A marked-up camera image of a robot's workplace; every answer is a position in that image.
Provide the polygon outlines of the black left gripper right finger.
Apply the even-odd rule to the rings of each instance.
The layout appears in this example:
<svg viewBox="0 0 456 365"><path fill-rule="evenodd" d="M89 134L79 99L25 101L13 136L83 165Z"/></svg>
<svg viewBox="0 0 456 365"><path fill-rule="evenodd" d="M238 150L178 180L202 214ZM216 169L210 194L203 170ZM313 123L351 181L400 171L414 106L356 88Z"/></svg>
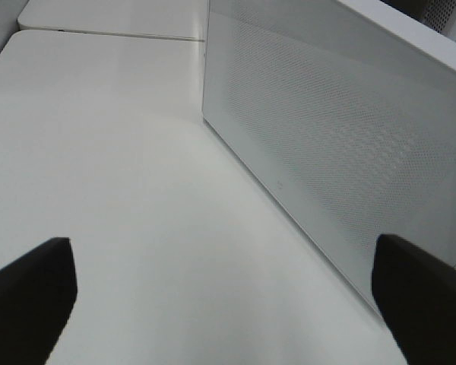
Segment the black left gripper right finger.
<svg viewBox="0 0 456 365"><path fill-rule="evenodd" d="M408 364L456 364L456 269L404 238L376 241L371 291Z"/></svg>

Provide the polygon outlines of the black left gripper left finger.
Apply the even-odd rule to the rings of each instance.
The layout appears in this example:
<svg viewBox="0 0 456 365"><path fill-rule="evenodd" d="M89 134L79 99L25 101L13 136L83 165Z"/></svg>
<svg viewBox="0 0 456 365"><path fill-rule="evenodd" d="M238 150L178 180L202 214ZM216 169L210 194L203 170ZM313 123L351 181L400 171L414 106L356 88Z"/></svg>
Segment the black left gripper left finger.
<svg viewBox="0 0 456 365"><path fill-rule="evenodd" d="M78 296L71 241L55 237L0 269L0 364L45 364Z"/></svg>

